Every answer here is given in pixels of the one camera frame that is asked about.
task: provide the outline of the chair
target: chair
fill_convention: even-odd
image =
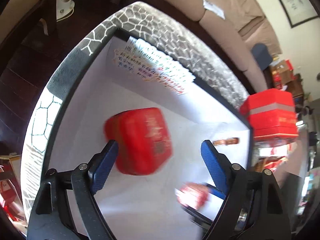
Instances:
[[[0,75],[30,30],[43,23],[49,35],[56,28],[56,0],[2,0],[0,4]]]

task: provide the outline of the small red object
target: small red object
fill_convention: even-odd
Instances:
[[[266,161],[266,163],[264,164],[263,169],[269,169],[272,172],[276,171],[276,169],[278,168],[278,166],[282,163],[285,163],[288,161],[288,158],[286,156],[277,158],[276,160],[270,160],[270,161]]]
[[[12,219],[12,221],[18,221],[18,219],[14,216],[12,209],[8,205],[5,205],[3,209],[7,213],[7,215]]]
[[[178,202],[195,210],[201,208],[208,199],[209,188],[205,185],[188,182],[176,192]]]
[[[281,90],[282,83],[281,83],[280,74],[277,71],[275,71],[275,73],[272,75],[272,77],[273,77],[273,83],[275,85],[275,88]]]
[[[114,115],[106,121],[104,131],[107,139],[119,144],[116,166],[123,174],[152,174],[172,154],[169,132],[158,108]]]
[[[250,95],[240,107],[253,127],[255,141],[262,147],[277,147],[293,142],[298,131],[292,94],[275,88]]]
[[[290,70],[290,72],[291,72],[291,79],[294,80],[293,66],[292,66],[292,64],[291,64],[291,62],[290,62],[289,59],[286,59],[285,61],[286,61],[287,65],[288,65],[288,67],[289,67],[289,70]]]

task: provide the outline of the beige sofa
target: beige sofa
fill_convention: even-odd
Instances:
[[[266,80],[250,49],[267,45],[271,55],[281,54],[270,23],[255,0],[206,0],[224,11],[225,19],[204,8],[204,0],[165,0],[202,28],[222,47],[247,77],[256,92],[267,89]]]

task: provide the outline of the red gift bag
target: red gift bag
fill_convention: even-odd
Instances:
[[[104,126],[107,139],[116,140],[116,166],[121,173],[154,173],[172,154],[167,126],[158,108],[129,110],[109,118]]]

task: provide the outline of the colorful sticker sheet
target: colorful sticker sheet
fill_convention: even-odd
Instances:
[[[142,39],[130,37],[125,49],[115,49],[113,62],[146,82],[159,82],[177,94],[187,93],[195,76],[180,62],[157,50]]]

